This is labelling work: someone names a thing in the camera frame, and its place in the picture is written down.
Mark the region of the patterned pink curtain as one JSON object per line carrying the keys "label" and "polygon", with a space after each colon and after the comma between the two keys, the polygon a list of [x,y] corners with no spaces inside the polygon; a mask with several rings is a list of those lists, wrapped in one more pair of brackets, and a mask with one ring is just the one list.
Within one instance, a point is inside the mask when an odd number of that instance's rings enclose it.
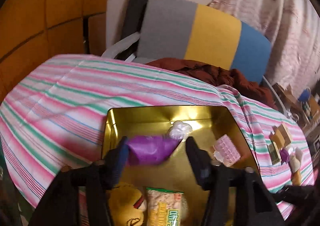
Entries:
{"label": "patterned pink curtain", "polygon": [[265,76],[299,97],[319,80],[319,15],[310,0],[212,0],[271,43]]}

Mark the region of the cream cardboard box large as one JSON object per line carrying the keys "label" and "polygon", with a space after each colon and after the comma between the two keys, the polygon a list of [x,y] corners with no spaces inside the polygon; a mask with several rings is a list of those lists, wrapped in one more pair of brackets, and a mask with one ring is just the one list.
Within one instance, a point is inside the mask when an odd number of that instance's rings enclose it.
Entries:
{"label": "cream cardboard box large", "polygon": [[281,123],[278,127],[276,127],[274,129],[274,132],[282,135],[282,137],[284,138],[284,146],[287,146],[292,143],[292,135],[284,123]]}

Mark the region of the pink hair roller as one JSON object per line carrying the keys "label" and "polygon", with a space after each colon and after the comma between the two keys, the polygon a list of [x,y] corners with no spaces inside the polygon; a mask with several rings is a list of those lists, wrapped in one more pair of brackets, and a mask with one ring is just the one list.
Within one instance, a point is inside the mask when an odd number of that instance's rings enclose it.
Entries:
{"label": "pink hair roller", "polygon": [[241,158],[237,148],[226,134],[213,144],[213,156],[226,167],[231,167]]}

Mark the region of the wooden desk with clutter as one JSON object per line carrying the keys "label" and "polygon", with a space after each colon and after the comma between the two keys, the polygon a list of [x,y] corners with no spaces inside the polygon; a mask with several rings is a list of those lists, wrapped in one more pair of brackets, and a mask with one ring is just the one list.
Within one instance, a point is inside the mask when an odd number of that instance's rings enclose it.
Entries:
{"label": "wooden desk with clutter", "polygon": [[279,84],[272,88],[279,97],[279,110],[285,109],[286,115],[302,129],[311,157],[315,159],[319,155],[319,104],[312,95],[308,101],[300,102],[290,90],[283,89]]}

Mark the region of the gold metal tin tray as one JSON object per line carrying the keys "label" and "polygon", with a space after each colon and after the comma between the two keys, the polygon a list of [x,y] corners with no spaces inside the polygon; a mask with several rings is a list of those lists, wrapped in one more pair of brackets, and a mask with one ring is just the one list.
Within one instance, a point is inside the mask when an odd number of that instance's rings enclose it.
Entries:
{"label": "gold metal tin tray", "polygon": [[229,136],[240,159],[233,168],[248,166],[258,172],[258,165],[232,112],[223,106],[149,106],[108,110],[102,154],[114,149],[123,137],[132,139],[136,153],[131,165],[121,174],[121,182],[140,190],[146,187],[176,190],[183,193],[182,225],[200,225],[208,192],[197,185],[185,152],[185,140],[171,139],[169,129],[181,121],[191,126],[190,136],[198,147],[213,153],[215,142]]}

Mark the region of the striped pink green bedsheet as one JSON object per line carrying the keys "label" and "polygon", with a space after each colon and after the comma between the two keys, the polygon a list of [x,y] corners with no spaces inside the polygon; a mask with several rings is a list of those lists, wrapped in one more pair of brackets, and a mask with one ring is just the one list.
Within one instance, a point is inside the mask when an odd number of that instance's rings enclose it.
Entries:
{"label": "striped pink green bedsheet", "polygon": [[158,105],[228,108],[272,192],[291,182],[289,166],[273,165],[267,149],[273,128],[285,124],[304,154],[302,183],[315,181],[299,126],[236,89],[139,63],[62,54],[32,71],[1,103],[1,142],[13,183],[37,206],[61,167],[83,167],[100,157],[109,109]]}

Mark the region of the dark red-brown cloth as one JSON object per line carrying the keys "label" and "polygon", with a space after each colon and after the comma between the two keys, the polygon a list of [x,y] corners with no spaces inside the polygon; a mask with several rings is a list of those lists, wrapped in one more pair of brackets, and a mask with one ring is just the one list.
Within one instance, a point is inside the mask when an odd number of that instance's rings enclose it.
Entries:
{"label": "dark red-brown cloth", "polygon": [[148,62],[147,65],[184,74],[213,86],[231,86],[241,95],[259,101],[274,110],[278,110],[270,89],[260,86],[257,82],[248,81],[237,69],[229,71],[199,61],[176,58],[162,58]]}

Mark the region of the purple plastic packet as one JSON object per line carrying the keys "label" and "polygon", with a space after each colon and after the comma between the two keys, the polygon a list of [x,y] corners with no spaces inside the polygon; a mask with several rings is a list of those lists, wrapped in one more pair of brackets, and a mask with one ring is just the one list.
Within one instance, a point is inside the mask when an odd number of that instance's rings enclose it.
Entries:
{"label": "purple plastic packet", "polygon": [[129,166],[159,165],[166,161],[181,141],[168,136],[135,136],[127,141]]}

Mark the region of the grey yellow blue chair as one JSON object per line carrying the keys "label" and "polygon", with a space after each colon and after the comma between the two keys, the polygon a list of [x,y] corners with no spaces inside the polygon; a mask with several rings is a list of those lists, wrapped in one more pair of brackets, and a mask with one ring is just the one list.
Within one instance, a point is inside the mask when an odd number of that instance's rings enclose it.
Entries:
{"label": "grey yellow blue chair", "polygon": [[271,44],[236,17],[186,0],[149,0],[140,32],[105,50],[103,57],[147,64],[162,58],[194,60],[239,70],[270,89],[264,74]]}

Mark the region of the yellow plush toy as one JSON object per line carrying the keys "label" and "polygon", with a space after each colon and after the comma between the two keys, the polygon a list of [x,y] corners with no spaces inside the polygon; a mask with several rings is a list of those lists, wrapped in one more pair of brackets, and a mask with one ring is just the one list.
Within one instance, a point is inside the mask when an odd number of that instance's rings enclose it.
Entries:
{"label": "yellow plush toy", "polygon": [[107,192],[108,206],[113,225],[142,225],[146,200],[135,186],[119,183]]}

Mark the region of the small yellow-green carton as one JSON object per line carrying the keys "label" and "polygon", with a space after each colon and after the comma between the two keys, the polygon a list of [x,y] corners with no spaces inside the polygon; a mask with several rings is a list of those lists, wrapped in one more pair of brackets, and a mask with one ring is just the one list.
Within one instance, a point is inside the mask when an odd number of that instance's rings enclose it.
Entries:
{"label": "small yellow-green carton", "polygon": [[267,148],[269,151],[272,165],[276,165],[279,162],[281,162],[281,156],[276,143],[272,141],[271,144],[267,146]]}

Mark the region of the white plastic bag in tray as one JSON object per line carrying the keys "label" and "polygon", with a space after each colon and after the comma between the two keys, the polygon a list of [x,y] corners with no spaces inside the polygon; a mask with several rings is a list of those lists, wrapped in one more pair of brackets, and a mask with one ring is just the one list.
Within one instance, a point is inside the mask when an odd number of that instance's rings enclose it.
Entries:
{"label": "white plastic bag in tray", "polygon": [[172,126],[168,129],[167,135],[169,138],[174,140],[184,140],[191,134],[193,128],[182,121],[175,121]]}

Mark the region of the Weidan snack pack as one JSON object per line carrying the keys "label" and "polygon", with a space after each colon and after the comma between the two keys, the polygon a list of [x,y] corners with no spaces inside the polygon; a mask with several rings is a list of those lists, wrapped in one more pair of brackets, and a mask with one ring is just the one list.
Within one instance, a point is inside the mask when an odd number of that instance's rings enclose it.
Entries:
{"label": "Weidan snack pack", "polygon": [[182,218],[183,192],[146,188],[150,226],[178,226]]}

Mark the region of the black rolled mat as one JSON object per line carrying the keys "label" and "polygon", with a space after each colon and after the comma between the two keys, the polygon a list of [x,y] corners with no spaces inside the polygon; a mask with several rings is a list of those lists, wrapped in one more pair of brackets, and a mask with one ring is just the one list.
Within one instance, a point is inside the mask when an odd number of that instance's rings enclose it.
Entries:
{"label": "black rolled mat", "polygon": [[148,0],[128,0],[120,40],[140,32]]}

